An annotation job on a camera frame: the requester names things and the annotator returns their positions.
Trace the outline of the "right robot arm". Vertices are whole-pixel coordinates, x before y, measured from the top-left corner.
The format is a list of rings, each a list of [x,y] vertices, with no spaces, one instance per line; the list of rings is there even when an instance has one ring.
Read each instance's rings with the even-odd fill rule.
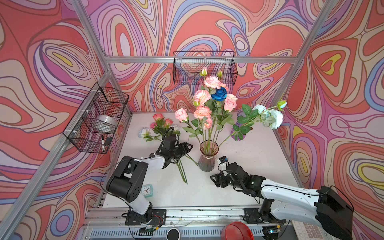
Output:
[[[280,224],[297,221],[323,228],[340,240],[352,239],[354,208],[332,187],[304,189],[277,183],[258,175],[249,175],[237,163],[212,175],[218,188],[232,187],[254,199],[260,208],[245,208],[243,220],[248,224]]]

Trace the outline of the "light pink rose stem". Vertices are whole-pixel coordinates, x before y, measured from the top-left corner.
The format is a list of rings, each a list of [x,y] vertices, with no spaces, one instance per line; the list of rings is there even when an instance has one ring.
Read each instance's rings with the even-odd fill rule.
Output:
[[[233,125],[235,122],[232,118],[231,112],[237,107],[237,101],[227,100],[225,99],[224,111],[223,111],[223,120],[222,126],[224,127],[226,124]]]

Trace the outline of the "blue rose stem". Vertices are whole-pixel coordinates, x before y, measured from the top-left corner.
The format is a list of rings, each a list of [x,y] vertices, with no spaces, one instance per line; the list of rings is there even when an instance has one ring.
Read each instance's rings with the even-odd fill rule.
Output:
[[[227,98],[228,91],[225,87],[216,89],[216,92],[211,95],[212,99],[218,102],[222,102]]]

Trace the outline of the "small pink rosebud stem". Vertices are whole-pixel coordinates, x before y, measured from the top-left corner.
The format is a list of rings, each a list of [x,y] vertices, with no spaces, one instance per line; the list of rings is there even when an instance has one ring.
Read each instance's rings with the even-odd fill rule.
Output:
[[[194,138],[197,138],[198,139],[198,142],[199,144],[201,144],[201,140],[196,132],[196,130],[193,128],[193,126],[191,125],[190,123],[190,120],[189,120],[189,115],[187,113],[187,111],[184,109],[184,108],[180,108],[179,110],[177,110],[175,112],[175,117],[177,120],[179,120],[181,123],[184,123],[184,124],[187,124],[187,127],[183,127],[183,129],[189,133],[190,135],[192,135],[192,137]]]

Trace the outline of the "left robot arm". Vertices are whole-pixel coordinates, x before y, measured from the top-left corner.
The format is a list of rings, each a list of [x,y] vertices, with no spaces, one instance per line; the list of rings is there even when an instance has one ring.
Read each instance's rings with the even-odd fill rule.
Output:
[[[164,223],[164,219],[160,220],[154,216],[152,203],[142,194],[146,174],[178,163],[192,149],[193,145],[187,142],[181,143],[179,137],[171,135],[165,137],[157,151],[147,158],[135,159],[130,156],[122,158],[108,179],[105,191],[123,200],[130,207],[126,217],[127,225],[130,221],[135,224],[154,225],[153,219],[157,219],[159,224]]]

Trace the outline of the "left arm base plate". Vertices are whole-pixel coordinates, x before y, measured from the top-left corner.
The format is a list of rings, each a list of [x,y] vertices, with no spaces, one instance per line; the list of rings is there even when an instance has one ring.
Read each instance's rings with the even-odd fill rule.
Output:
[[[149,210],[144,215],[128,210],[127,213],[121,215],[125,218],[125,225],[127,226],[154,226],[160,227],[166,223],[167,210],[166,209],[154,209]]]

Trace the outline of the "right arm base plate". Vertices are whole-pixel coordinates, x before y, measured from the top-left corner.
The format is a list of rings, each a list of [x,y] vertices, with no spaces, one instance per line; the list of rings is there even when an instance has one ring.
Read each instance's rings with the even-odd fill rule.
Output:
[[[271,212],[259,208],[244,208],[243,220],[247,224],[285,224],[286,220],[278,220]]]

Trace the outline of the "pink glass vase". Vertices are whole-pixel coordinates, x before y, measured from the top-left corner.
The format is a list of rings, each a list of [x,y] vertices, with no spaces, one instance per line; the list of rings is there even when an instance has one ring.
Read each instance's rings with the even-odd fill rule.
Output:
[[[212,140],[206,140],[200,145],[201,156],[198,162],[200,170],[210,172],[216,164],[216,157],[219,152],[219,146]]]

